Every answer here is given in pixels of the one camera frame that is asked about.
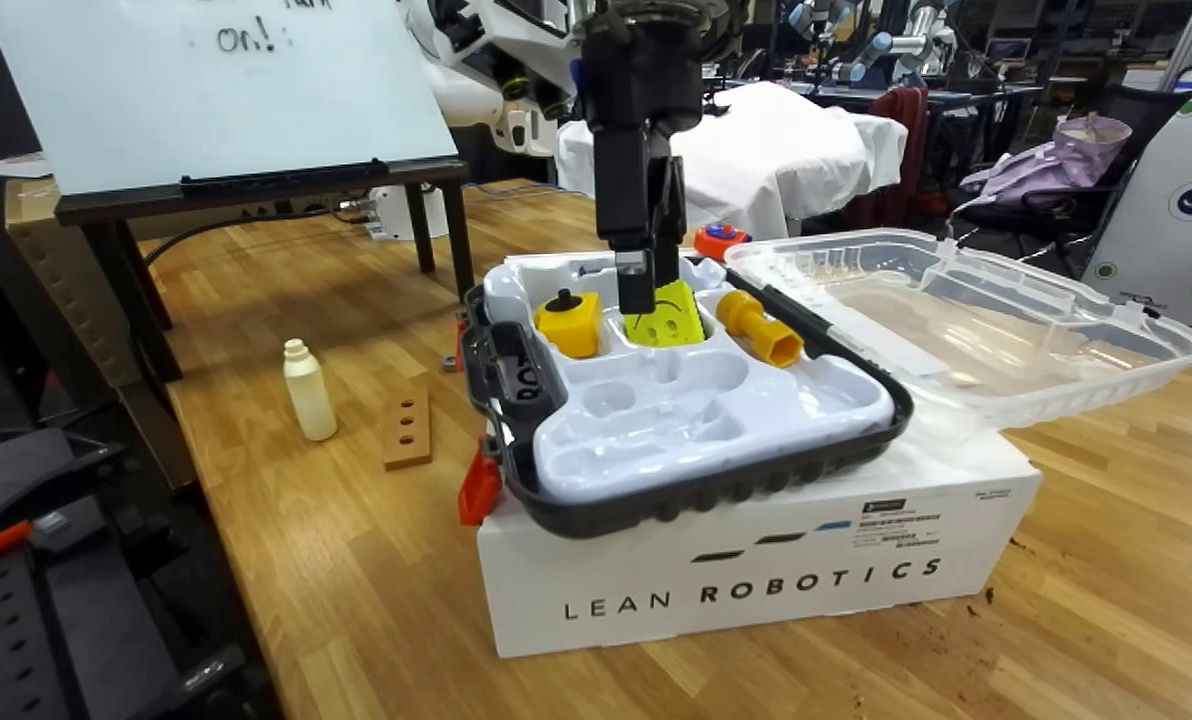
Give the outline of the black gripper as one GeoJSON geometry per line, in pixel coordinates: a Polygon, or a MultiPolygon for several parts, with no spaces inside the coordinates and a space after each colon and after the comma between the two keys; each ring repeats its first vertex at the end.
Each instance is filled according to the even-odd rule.
{"type": "Polygon", "coordinates": [[[673,136],[701,120],[696,26],[686,0],[601,0],[581,26],[581,107],[595,141],[595,234],[626,314],[680,282],[686,178],[673,136]]]}

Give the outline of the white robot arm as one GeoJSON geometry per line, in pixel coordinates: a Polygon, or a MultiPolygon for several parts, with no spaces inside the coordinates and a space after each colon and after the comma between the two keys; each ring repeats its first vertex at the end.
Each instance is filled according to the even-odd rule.
{"type": "Polygon", "coordinates": [[[452,130],[491,130],[506,151],[552,155],[589,130],[595,236],[630,316],[675,282],[686,170],[673,136],[703,111],[701,63],[724,30],[718,0],[396,0],[452,130]]]}

